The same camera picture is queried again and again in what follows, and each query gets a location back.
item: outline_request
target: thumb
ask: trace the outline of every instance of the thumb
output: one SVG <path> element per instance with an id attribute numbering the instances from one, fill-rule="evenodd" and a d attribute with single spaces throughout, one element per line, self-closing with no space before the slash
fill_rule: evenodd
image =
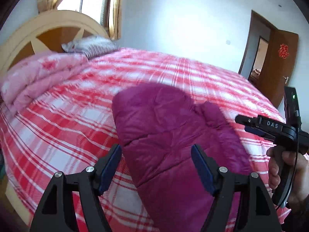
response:
<path id="1" fill-rule="evenodd" d="M 296 156 L 296 152 L 290 152 L 290 151 L 282 152 L 282 159 L 284 160 L 284 162 L 286 164 L 288 164 L 290 166 L 295 165 L 295 156 Z M 308 167 L 308 161 L 306 160 L 306 158 L 302 154 L 298 153 L 296 169 L 297 170 L 304 170 L 307 167 Z"/>

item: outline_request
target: cable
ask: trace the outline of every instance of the cable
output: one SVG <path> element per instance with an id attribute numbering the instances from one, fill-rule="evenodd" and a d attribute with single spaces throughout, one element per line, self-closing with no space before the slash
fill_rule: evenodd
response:
<path id="1" fill-rule="evenodd" d="M 297 164 L 297 160 L 298 160 L 298 151 L 299 151 L 298 131 L 299 131 L 299 128 L 296 129 L 297 149 L 296 149 L 296 157 L 295 157 L 295 163 L 294 163 L 294 170 L 293 170 L 291 182 L 289 184 L 289 189 L 291 189 L 291 187 L 292 187 L 292 184 L 293 184 L 293 181 L 294 181 L 294 176 L 295 176 L 295 173 L 296 173 L 296 164 Z M 277 206 L 276 211 L 281 207 L 281 205 L 284 203 L 285 199 L 288 197 L 289 194 L 290 194 L 290 191 L 287 191 L 286 194 L 285 194 L 284 199 L 282 200 L 280 205 Z"/>

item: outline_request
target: magenta down jacket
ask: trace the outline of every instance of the magenta down jacket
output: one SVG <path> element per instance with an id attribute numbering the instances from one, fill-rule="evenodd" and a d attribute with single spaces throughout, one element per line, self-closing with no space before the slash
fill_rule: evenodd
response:
<path id="1" fill-rule="evenodd" d="M 219 166 L 251 172 L 249 156 L 216 104 L 194 104 L 171 86 L 141 84 L 118 93 L 112 111 L 132 180 L 160 232 L 200 231 L 213 202 L 192 162 L 193 144 Z M 233 202 L 230 218 L 237 207 Z"/>

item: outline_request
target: human hand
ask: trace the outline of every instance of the human hand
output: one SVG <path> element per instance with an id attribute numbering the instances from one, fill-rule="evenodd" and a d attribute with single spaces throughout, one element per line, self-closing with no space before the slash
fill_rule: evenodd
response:
<path id="1" fill-rule="evenodd" d="M 280 183 L 280 177 L 278 175 L 279 167 L 275 161 L 274 148 L 270 148 L 266 155 L 270 156 L 268 163 L 268 175 L 269 187 L 276 189 Z M 284 151 L 282 153 L 282 159 L 284 162 L 290 166 L 295 164 L 296 152 Z M 294 176 L 293 187 L 288 198 L 288 204 L 292 212 L 297 212 L 304 202 L 304 200 L 309 195 L 309 162 L 302 154 L 298 154 L 298 159 L 296 163 L 296 172 Z"/>

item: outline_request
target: red paper cutout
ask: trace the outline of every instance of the red paper cutout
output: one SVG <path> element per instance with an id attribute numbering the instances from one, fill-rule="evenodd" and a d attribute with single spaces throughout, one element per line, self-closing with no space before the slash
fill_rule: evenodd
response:
<path id="1" fill-rule="evenodd" d="M 279 52 L 279 57 L 286 59 L 289 55 L 288 46 L 286 44 L 281 44 L 278 52 Z"/>

